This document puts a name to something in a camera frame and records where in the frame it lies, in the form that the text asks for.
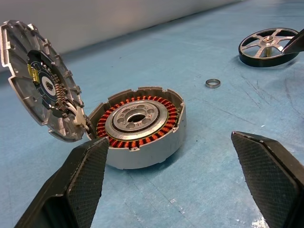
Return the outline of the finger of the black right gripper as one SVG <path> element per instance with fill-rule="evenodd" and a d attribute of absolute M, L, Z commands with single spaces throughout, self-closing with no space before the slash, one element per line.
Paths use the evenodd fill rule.
<path fill-rule="evenodd" d="M 304 29 L 297 33 L 283 48 L 283 54 L 304 52 Z"/>

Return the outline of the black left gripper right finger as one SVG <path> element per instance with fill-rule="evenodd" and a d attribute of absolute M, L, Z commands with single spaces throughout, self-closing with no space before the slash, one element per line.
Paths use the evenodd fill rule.
<path fill-rule="evenodd" d="M 269 228 L 304 228 L 304 166 L 274 139 L 233 131 L 231 140 Z"/>

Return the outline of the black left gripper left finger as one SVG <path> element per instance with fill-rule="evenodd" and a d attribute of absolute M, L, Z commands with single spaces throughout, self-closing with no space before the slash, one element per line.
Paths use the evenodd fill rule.
<path fill-rule="evenodd" d="M 102 195 L 108 138 L 75 147 L 14 228 L 90 228 Z"/>

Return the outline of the black-rimmed silver spoked rotor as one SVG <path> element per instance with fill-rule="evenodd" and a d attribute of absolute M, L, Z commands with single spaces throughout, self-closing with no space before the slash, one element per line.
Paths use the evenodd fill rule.
<path fill-rule="evenodd" d="M 257 31 L 238 46 L 241 62 L 251 67 L 275 67 L 297 57 L 298 53 L 283 54 L 285 45 L 298 34 L 291 28 L 267 28 Z"/>

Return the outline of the round silver metal object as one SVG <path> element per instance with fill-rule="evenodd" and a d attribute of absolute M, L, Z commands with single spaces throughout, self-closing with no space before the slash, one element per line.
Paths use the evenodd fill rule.
<path fill-rule="evenodd" d="M 106 163 L 121 170 L 161 163 L 173 155 L 186 136 L 186 105 L 171 89 L 144 86 L 125 90 L 101 103 L 88 117 L 89 139 L 106 137 Z"/>

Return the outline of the silver motor cover circuit board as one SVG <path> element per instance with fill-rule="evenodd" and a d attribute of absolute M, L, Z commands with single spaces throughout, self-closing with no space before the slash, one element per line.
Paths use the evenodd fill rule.
<path fill-rule="evenodd" d="M 65 142 L 89 131 L 81 89 L 61 55 L 33 24 L 9 20 L 0 26 L 0 54 L 8 81 L 32 118 Z"/>

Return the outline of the blue plastic table cover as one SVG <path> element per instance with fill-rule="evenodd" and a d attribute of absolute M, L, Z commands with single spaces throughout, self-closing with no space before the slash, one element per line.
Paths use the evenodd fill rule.
<path fill-rule="evenodd" d="M 304 163 L 304 53 L 250 67 L 238 45 L 259 30 L 304 28 L 304 0 L 246 0 L 64 56 L 90 113 L 111 95 L 161 86 L 186 103 L 186 139 L 166 161 L 105 169 L 92 228 L 266 228 L 232 131 L 278 140 Z"/>

